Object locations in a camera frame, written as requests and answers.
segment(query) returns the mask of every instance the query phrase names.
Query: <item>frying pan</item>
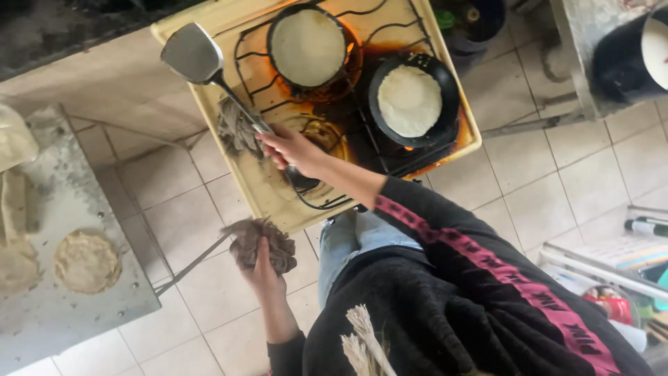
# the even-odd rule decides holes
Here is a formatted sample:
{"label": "frying pan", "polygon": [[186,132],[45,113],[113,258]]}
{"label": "frying pan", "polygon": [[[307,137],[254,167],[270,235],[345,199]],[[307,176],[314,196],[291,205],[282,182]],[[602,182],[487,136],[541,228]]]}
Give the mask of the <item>frying pan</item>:
{"label": "frying pan", "polygon": [[[398,135],[385,122],[378,104],[378,90],[385,77],[400,66],[413,66],[429,74],[441,87],[443,107],[436,123],[421,137]],[[373,74],[369,85],[369,109],[376,125],[397,144],[406,147],[428,147],[436,143],[452,143],[457,139],[459,122],[457,113],[460,105],[457,81],[448,67],[435,57],[427,54],[404,54],[386,60]]]}
{"label": "frying pan", "polygon": [[[334,21],[336,26],[338,26],[339,30],[341,31],[341,34],[343,34],[343,37],[345,38],[345,32],[344,32],[345,26],[343,26],[343,24],[339,21],[339,19],[334,17],[330,12],[328,12],[328,11],[326,11],[326,10],[324,10],[324,9],[320,8],[319,6],[317,6],[315,4],[312,4],[312,3],[299,3],[299,4],[290,5],[290,6],[286,7],[272,21],[271,26],[269,27],[269,31],[267,32],[267,53],[269,55],[269,61],[271,62],[271,65],[274,67],[276,72],[278,72],[278,74],[281,76],[281,78],[285,82],[290,84],[290,86],[292,86],[294,88],[313,89],[313,88],[318,88],[318,87],[324,86],[324,85],[332,82],[335,78],[338,78],[341,71],[343,70],[346,58],[344,58],[343,61],[341,61],[341,67],[339,67],[339,71],[336,74],[334,74],[334,76],[332,76],[332,78],[330,78],[329,80],[327,80],[326,82],[323,82],[322,84],[320,84],[318,86],[304,86],[304,85],[296,84],[293,81],[290,81],[289,79],[287,79],[283,75],[283,73],[281,73],[279,65],[276,64],[276,61],[274,60],[274,54],[273,54],[273,48],[274,47],[273,47],[272,40],[274,38],[274,32],[276,31],[276,26],[278,26],[278,24],[284,18],[290,17],[291,15],[294,15],[294,14],[299,13],[299,12],[304,11],[304,10],[317,11],[320,14],[324,15],[325,17],[329,18],[330,20]],[[346,50],[349,43],[350,43],[350,41],[345,39],[345,45],[343,46],[344,50]]]}

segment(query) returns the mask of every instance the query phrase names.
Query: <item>cloth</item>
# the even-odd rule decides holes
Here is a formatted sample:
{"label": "cloth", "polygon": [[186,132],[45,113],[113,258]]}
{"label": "cloth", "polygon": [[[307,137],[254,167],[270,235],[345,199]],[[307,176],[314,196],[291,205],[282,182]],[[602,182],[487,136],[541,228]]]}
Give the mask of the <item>cloth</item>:
{"label": "cloth", "polygon": [[325,222],[320,234],[318,273],[320,308],[325,306],[332,283],[350,260],[385,246],[403,246],[422,251],[419,243],[372,211],[358,214],[351,209]]}
{"label": "cloth", "polygon": [[218,135],[225,150],[232,155],[248,151],[255,159],[263,160],[265,152],[255,138],[256,131],[246,114],[228,96],[218,102],[218,108]]}
{"label": "cloth", "polygon": [[401,256],[402,247],[354,257],[308,338],[268,345],[273,375],[353,375],[341,335],[352,333],[345,314],[360,304],[398,375],[652,374],[600,307],[470,211],[390,178],[374,212],[418,241],[429,265]]}
{"label": "cloth", "polygon": [[297,266],[295,241],[268,219],[243,219],[224,228],[223,233],[236,237],[230,246],[230,253],[241,270],[255,268],[257,242],[263,236],[269,242],[269,261],[276,274],[287,273]]}

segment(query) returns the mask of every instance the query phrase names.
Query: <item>white tile floor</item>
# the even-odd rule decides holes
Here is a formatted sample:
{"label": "white tile floor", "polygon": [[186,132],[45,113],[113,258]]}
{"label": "white tile floor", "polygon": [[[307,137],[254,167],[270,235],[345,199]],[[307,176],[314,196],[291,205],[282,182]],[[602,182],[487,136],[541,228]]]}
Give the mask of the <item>white tile floor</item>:
{"label": "white tile floor", "polygon": [[[520,20],[509,21],[493,56],[463,80],[481,129],[535,118],[536,104],[570,87],[555,86],[540,75],[538,45],[525,29]],[[486,140],[479,151],[423,179],[534,260],[546,240],[577,246],[621,234],[630,202],[668,209],[665,127],[668,100],[648,102],[607,121]],[[98,173],[153,283],[168,275],[158,248],[177,272],[220,236],[224,224],[249,215],[212,137],[205,133],[189,142],[194,143],[190,153],[165,148],[133,162],[122,176],[114,170]],[[99,157],[105,157],[104,151]],[[136,200],[123,192],[121,178]],[[133,202],[144,210],[148,227]],[[286,275],[288,301],[305,332],[319,313],[319,230],[316,225],[293,236],[299,266]],[[165,293],[158,312],[12,376],[266,373],[261,312],[227,247],[222,245]]]}

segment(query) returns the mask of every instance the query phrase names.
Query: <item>woman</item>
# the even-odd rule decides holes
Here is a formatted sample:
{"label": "woman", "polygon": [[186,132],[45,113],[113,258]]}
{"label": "woman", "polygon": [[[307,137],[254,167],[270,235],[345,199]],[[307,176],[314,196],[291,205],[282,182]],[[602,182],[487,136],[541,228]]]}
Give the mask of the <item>woman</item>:
{"label": "woman", "polygon": [[[470,211],[330,157],[298,132],[275,130],[257,138],[278,168],[294,165],[373,213],[342,213],[323,229],[323,310],[308,339],[260,240],[245,277],[262,307],[274,376],[651,374],[601,308],[557,284]],[[366,314],[373,329],[365,337]]]}

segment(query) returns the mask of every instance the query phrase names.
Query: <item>light blue jeans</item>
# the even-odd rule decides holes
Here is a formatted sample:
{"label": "light blue jeans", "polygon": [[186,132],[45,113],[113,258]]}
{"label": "light blue jeans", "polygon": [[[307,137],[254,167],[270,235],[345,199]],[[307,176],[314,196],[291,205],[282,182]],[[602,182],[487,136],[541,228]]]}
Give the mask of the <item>light blue jeans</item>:
{"label": "light blue jeans", "polygon": [[320,234],[318,301],[325,307],[332,284],[355,256],[384,246],[422,247],[372,211],[344,211],[326,221]]}

